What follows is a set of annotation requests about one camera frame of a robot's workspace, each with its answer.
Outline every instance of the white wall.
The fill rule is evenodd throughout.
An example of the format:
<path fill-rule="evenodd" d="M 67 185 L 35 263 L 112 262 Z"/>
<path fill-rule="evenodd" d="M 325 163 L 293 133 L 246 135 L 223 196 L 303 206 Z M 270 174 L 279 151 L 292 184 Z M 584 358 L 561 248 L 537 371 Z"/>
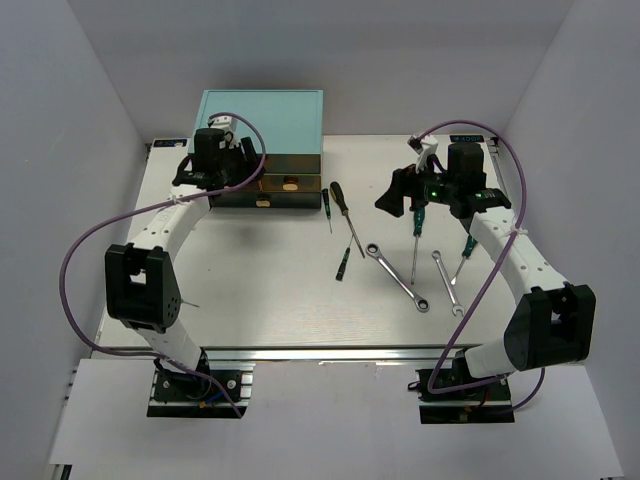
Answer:
<path fill-rule="evenodd" d="M 58 268 L 80 233 L 131 205 L 144 165 L 141 139 L 64 0 L 2 4 L 0 144 L 0 478 L 37 480 L 87 352 L 63 317 Z M 74 264 L 72 304 L 87 332 L 116 233 Z"/>
<path fill-rule="evenodd" d="M 69 0 L 143 139 L 208 88 L 321 88 L 325 132 L 503 128 L 573 0 Z"/>
<path fill-rule="evenodd" d="M 578 1 L 507 128 L 531 236 L 596 293 L 587 368 L 628 478 L 640 478 L 639 86 L 640 3 Z"/>

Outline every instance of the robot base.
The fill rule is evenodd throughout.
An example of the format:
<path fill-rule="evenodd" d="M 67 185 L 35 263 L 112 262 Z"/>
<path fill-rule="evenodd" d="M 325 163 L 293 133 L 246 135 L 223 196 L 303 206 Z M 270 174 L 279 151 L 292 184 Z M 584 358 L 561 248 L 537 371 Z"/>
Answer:
<path fill-rule="evenodd" d="M 452 393 L 432 394 L 427 390 L 431 369 L 418 370 L 420 380 L 409 384 L 409 390 L 420 394 L 420 423 L 513 423 L 513 413 L 504 413 L 511 406 L 511 392 L 506 380 L 486 387 L 462 390 Z M 460 385 L 452 369 L 442 369 L 435 387 L 444 388 Z"/>
<path fill-rule="evenodd" d="M 234 403 L 241 402 L 242 370 L 212 370 L 211 376 L 225 387 Z M 212 386 L 199 398 L 191 398 L 183 390 L 172 384 L 167 373 L 157 371 L 147 407 L 147 417 L 165 418 L 238 418 L 224 397 L 218 397 L 212 404 L 203 406 L 205 400 L 218 393 Z M 246 406 L 238 405 L 244 415 Z"/>

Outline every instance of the cable tie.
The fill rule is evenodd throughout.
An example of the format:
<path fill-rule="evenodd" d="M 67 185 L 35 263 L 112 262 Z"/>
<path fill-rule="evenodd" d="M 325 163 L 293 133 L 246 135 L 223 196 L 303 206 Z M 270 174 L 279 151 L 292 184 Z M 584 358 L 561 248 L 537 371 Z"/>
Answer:
<path fill-rule="evenodd" d="M 503 233 L 500 238 L 504 238 L 504 237 L 508 237 L 509 235 L 511 235 L 513 232 L 516 233 L 517 235 L 529 235 L 529 230 L 527 230 L 526 228 L 516 228 L 515 223 L 511 224 L 511 227 L 509 228 L 509 231 Z"/>
<path fill-rule="evenodd" d="M 180 198 L 175 193 L 171 194 L 171 196 L 169 197 L 169 200 L 171 200 L 174 205 L 186 205 L 187 204 L 187 202 L 184 202 L 184 201 L 180 200 Z"/>

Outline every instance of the combination wrench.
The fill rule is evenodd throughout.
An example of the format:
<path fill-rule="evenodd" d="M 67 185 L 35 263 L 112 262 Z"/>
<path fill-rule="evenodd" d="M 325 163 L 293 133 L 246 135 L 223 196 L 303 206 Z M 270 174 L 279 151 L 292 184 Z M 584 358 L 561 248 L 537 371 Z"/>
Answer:
<path fill-rule="evenodd" d="M 427 302 L 424 298 L 414 292 L 413 289 L 404 280 L 402 280 L 402 277 L 397 272 L 397 270 L 393 268 L 393 265 L 391 265 L 389 261 L 384 258 L 384 255 L 382 255 L 382 252 L 380 251 L 380 247 L 378 247 L 378 245 L 376 245 L 375 243 L 370 243 L 369 245 L 367 245 L 366 250 L 367 255 L 377 260 L 377 262 L 382 265 L 382 268 L 384 268 L 387 273 L 391 275 L 391 277 L 396 281 L 396 283 L 400 285 L 400 287 L 402 287 L 405 293 L 411 297 L 411 300 L 413 300 L 413 303 L 416 304 L 416 308 L 419 312 L 425 313 L 429 311 L 429 302 Z"/>
<path fill-rule="evenodd" d="M 453 285 L 451 285 L 449 274 L 447 273 L 447 269 L 444 268 L 444 263 L 442 262 L 442 255 L 440 255 L 440 252 L 438 250 L 434 250 L 433 252 L 431 252 L 431 257 L 433 257 L 433 259 L 436 261 L 438 270 L 440 270 L 440 276 L 442 277 L 444 286 L 447 288 L 447 293 L 449 294 L 449 298 L 451 299 L 451 303 L 453 304 L 453 316 L 457 317 L 458 312 L 462 313 L 462 315 L 464 316 L 464 307 L 460 305 L 458 296 L 456 295 L 456 291 L 453 289 Z"/>

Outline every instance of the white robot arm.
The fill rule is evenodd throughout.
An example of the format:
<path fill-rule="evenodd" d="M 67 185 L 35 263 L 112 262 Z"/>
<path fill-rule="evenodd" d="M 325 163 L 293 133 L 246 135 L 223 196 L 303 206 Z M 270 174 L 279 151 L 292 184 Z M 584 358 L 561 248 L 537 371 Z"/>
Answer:
<path fill-rule="evenodd" d="M 180 247 L 215 197 L 181 200 L 244 181 L 259 166 L 250 138 L 236 139 L 235 119 L 217 117 L 194 136 L 194 153 L 178 167 L 169 200 L 143 231 L 126 245 L 111 245 L 105 254 L 107 311 L 149 345 L 189 370 L 209 375 L 206 354 L 187 333 L 179 314 L 182 296 L 173 271 Z M 208 388 L 169 361 L 156 364 L 181 383 L 187 394 Z"/>
<path fill-rule="evenodd" d="M 429 203 L 448 205 L 497 262 L 512 233 L 515 213 L 503 192 L 486 187 L 480 145 L 449 145 L 446 170 L 435 153 L 425 158 L 425 152 L 435 152 L 437 147 L 432 137 L 412 137 L 409 145 L 419 154 L 417 163 L 393 172 L 391 185 L 376 207 L 400 217 L 404 197 L 411 198 L 414 210 Z M 588 286 L 569 283 L 523 232 L 516 236 L 500 272 L 516 301 L 514 315 L 502 338 L 467 349 L 457 358 L 463 374 L 455 375 L 456 381 L 466 384 L 587 357 L 595 312 L 595 296 Z"/>

